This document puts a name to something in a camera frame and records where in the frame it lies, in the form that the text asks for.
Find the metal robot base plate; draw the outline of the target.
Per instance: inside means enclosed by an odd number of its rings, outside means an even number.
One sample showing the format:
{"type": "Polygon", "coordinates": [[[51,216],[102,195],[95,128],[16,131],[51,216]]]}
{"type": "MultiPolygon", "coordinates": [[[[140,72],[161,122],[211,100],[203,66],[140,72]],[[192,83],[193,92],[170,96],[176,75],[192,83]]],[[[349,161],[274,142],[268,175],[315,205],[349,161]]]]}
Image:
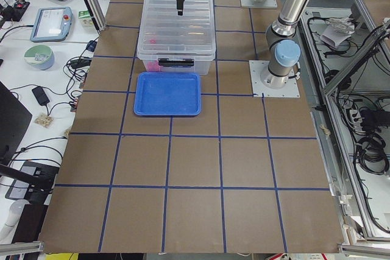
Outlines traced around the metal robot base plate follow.
{"type": "Polygon", "coordinates": [[[273,76],[269,72],[269,61],[250,60],[250,79],[254,97],[299,98],[296,74],[291,68],[284,77],[273,76]]]}

